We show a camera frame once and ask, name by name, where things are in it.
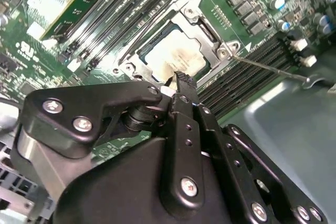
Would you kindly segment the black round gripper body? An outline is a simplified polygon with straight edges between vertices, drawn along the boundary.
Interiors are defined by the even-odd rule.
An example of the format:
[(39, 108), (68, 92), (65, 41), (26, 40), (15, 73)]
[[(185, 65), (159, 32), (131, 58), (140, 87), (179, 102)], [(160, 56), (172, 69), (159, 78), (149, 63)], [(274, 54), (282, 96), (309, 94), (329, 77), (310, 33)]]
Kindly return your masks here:
[(146, 140), (80, 175), (57, 202), (53, 223), (245, 223), (225, 199), (209, 157), (202, 157), (205, 204), (194, 216), (170, 215), (159, 195), (166, 141)]

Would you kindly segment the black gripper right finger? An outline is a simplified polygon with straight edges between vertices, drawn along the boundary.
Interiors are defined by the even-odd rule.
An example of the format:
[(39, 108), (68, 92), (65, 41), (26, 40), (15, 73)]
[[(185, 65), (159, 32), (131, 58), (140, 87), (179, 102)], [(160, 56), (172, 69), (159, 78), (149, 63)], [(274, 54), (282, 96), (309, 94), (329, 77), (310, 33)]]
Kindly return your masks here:
[(328, 223), (317, 204), (238, 126), (220, 127), (202, 104), (196, 118), (231, 223)]

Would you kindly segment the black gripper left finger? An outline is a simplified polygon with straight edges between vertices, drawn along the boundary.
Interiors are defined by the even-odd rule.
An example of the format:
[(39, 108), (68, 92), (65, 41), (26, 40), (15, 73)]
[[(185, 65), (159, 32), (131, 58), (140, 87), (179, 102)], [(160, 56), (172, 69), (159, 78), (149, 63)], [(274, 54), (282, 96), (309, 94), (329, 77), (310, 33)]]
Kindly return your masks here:
[(195, 81), (177, 72), (176, 89), (146, 81), (36, 90), (20, 116), (17, 151), (58, 202), (80, 175), (146, 141), (164, 139), (160, 199), (170, 212), (204, 204)]

